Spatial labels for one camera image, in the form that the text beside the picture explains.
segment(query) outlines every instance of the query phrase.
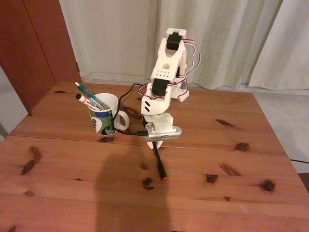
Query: patterned mug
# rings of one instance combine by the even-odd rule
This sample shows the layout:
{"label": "patterned mug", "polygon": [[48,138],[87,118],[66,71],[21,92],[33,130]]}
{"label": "patterned mug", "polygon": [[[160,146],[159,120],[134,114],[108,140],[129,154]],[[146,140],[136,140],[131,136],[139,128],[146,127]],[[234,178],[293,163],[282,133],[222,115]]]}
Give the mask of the patterned mug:
{"label": "patterned mug", "polygon": [[[100,135],[114,134],[115,131],[113,130],[112,126],[112,118],[113,115],[116,114],[118,108],[118,98],[110,93],[99,93],[96,94],[96,97],[102,100],[110,108],[107,110],[99,111],[99,110],[93,110],[90,107],[88,107],[92,125],[96,133]],[[120,117],[124,119],[125,125],[122,125],[120,123]],[[129,127],[129,122],[130,121],[128,115],[123,111],[119,111],[114,121],[114,126],[119,130],[125,131]]]}

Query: green pattern on mug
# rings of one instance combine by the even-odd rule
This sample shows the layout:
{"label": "green pattern on mug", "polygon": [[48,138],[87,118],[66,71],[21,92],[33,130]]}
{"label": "green pattern on mug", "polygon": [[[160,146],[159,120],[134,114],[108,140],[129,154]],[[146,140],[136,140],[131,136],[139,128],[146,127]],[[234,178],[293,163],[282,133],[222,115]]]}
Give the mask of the green pattern on mug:
{"label": "green pattern on mug", "polygon": [[94,112],[89,110],[91,121],[98,134],[109,135],[115,131],[112,129],[112,111]]}

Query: door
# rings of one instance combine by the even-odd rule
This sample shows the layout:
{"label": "door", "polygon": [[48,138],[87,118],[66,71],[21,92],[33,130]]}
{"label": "door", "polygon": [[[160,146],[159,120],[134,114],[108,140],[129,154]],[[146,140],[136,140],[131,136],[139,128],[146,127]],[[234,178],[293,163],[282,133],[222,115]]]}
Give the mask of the door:
{"label": "door", "polygon": [[30,113],[58,81],[80,81],[57,0],[0,0],[0,66]]}

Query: wooden table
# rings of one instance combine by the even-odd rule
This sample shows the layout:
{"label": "wooden table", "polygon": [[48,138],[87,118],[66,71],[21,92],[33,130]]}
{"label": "wooden table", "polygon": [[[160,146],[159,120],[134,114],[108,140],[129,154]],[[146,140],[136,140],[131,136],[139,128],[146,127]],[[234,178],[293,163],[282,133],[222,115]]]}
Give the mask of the wooden table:
{"label": "wooden table", "polygon": [[[85,84],[94,93],[128,86]],[[191,90],[168,112],[183,134],[159,149],[97,135],[59,83],[0,146],[0,232],[309,231],[309,195],[251,93]],[[123,101],[142,130],[140,95]]]}

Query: robotic arm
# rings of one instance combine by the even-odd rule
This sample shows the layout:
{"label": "robotic arm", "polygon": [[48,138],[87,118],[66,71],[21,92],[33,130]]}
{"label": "robotic arm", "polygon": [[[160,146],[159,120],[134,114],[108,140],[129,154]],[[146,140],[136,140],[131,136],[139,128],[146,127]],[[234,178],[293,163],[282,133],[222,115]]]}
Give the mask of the robotic arm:
{"label": "robotic arm", "polygon": [[182,130],[173,126],[173,117],[165,113],[171,99],[183,102],[188,96],[185,80],[187,51],[183,39],[186,30],[169,28],[158,51],[158,59],[151,74],[151,82],[141,101],[143,125],[148,131],[147,144],[153,149],[153,142],[159,148],[163,140],[178,138]]}

